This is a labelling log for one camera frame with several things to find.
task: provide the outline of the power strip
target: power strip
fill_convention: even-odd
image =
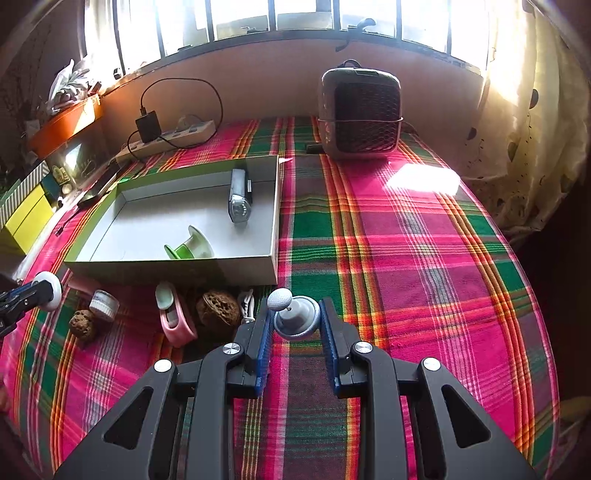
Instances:
[[[206,142],[215,131],[216,124],[213,120],[209,120],[207,122],[199,122],[191,125],[189,128],[181,130],[180,132],[169,130],[164,132],[162,137],[178,147],[187,147],[189,145],[198,145]],[[157,138],[149,143],[144,143],[139,140],[135,143],[130,143],[129,148],[139,159],[148,158],[152,155],[167,152],[169,150],[175,150],[171,144],[166,143],[161,138]],[[115,156],[115,160],[119,164],[133,159],[133,155],[127,150],[127,145],[124,145],[121,151]]]

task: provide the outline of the white box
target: white box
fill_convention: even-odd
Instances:
[[[252,181],[246,224],[228,215],[233,168]],[[277,284],[281,203],[276,155],[216,161],[118,183],[79,233],[65,263],[103,283],[255,286]],[[209,241],[213,258],[171,260],[189,226]]]

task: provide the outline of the window bar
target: window bar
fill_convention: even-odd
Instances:
[[[158,48],[160,49],[160,58],[163,59],[166,56],[166,50],[164,49],[164,40],[162,38],[162,29],[160,28],[160,16],[158,15],[158,7],[156,6],[156,0],[152,0],[152,8],[154,9],[154,19],[156,20],[156,36],[158,37]]]
[[[402,0],[396,0],[396,40],[402,40]]]
[[[207,40],[215,41],[216,34],[213,29],[212,0],[205,0],[205,19],[207,21]]]
[[[275,0],[269,0],[269,31],[277,30],[277,16],[275,15]]]
[[[447,45],[445,53],[452,54],[452,0],[447,0]]]
[[[121,64],[121,73],[125,73],[125,63],[123,63],[123,51],[121,50],[121,38],[119,37],[119,14],[117,12],[117,0],[111,2],[113,13],[113,32],[115,33],[115,45],[117,46],[117,53],[119,54],[119,62]]]
[[[333,28],[335,30],[343,28],[340,24],[340,0],[333,0]]]

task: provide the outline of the curtain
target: curtain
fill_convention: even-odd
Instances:
[[[493,0],[489,13],[489,62],[458,173],[517,244],[546,225],[583,174],[589,84],[532,5]]]

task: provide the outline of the bed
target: bed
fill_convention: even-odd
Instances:
[[[440,359],[544,476],[556,445],[556,371],[538,304],[503,236],[417,135],[403,134],[387,162],[305,155],[317,141],[314,118],[245,121],[202,147],[156,155],[139,175],[278,154],[280,286],[332,297],[363,340],[392,356]],[[48,239],[30,277],[51,270],[67,285],[63,258],[91,214]],[[27,314],[4,342],[9,419],[43,477],[150,365],[183,360],[160,329],[153,289],[121,287],[117,296],[116,322],[86,346],[68,321],[89,298],[67,286],[56,312]],[[236,400],[234,422],[237,478],[356,478],[358,400],[332,395],[318,338],[288,343],[275,334],[264,395]],[[414,477],[412,448],[408,455]]]

